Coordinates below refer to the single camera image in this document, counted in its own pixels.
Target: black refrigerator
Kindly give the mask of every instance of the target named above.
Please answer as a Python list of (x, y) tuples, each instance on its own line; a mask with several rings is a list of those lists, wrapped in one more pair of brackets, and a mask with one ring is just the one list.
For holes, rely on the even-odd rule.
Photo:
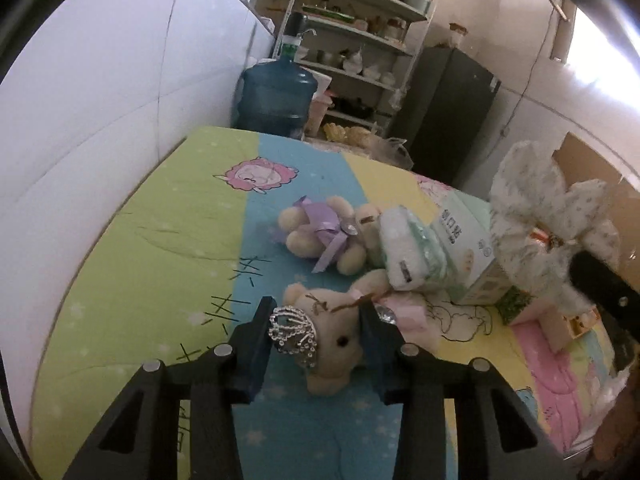
[(452, 184), (500, 81), (456, 48), (425, 48), (390, 137), (407, 139), (413, 171)]

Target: colorful bedspread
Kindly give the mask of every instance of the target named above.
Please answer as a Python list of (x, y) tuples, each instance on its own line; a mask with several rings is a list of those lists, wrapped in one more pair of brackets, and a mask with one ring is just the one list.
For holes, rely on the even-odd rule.
[[(44, 480), (62, 477), (80, 445), (140, 363), (197, 358), (249, 320), (260, 297), (303, 282), (346, 290), (335, 271), (312, 274), (276, 241), (281, 209), (302, 195), (340, 194), (357, 206), (403, 204), (424, 222), (447, 188), (358, 156), (295, 140), (202, 128), (146, 179), (100, 238), (60, 311), (40, 368), (31, 450)], [(566, 450), (608, 375), (604, 329), (554, 356), (537, 323), (508, 328), (493, 307), (451, 306), (438, 356), (484, 356)], [(447, 475), (457, 478), (452, 404)], [(310, 396), (292, 359), (272, 353), (256, 402), (234, 408), (247, 480), (392, 477), (401, 408), (383, 406), (366, 370), (340, 394)], [(189, 407), (178, 429), (188, 477)]]

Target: purple ribbon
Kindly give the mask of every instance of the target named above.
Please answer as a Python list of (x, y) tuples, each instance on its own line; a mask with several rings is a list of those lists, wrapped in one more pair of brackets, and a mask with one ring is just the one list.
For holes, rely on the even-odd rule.
[(296, 200), (294, 206), (305, 210), (309, 228), (316, 234), (325, 249), (311, 271), (322, 272), (347, 248), (348, 235), (340, 227), (340, 218), (326, 202), (312, 202), (306, 195)]

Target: teddy bear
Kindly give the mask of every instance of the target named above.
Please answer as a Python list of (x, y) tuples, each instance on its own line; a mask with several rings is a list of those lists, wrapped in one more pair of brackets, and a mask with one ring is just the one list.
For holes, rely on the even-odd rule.
[(364, 204), (354, 210), (341, 196), (313, 202), (306, 196), (281, 211), (278, 225), (286, 234), (286, 246), (300, 258), (318, 260), (312, 272), (336, 263), (345, 276), (358, 273), (366, 261), (383, 267), (378, 217), (380, 210)]
[[(399, 294), (405, 301), (393, 302)], [(368, 272), (347, 292), (327, 288), (307, 289), (293, 283), (284, 291), (282, 306), (271, 316), (269, 334), (276, 348), (293, 354), (305, 369), (306, 387), (314, 395), (331, 396), (350, 381), (360, 364), (359, 304), (362, 298), (389, 304), (396, 324), (408, 342), (435, 353), (440, 331), (426, 315), (424, 298), (414, 292), (393, 292), (384, 269)]]

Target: blue water jug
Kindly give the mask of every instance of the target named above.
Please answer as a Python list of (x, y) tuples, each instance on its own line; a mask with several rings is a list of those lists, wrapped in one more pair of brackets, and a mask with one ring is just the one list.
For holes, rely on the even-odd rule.
[[(289, 19), (292, 27), (301, 28), (305, 20)], [(243, 86), (238, 103), (236, 128), (300, 139), (309, 114), (309, 105), (318, 89), (311, 72), (294, 63), (300, 34), (287, 34), (276, 61), (261, 63), (242, 73)]]

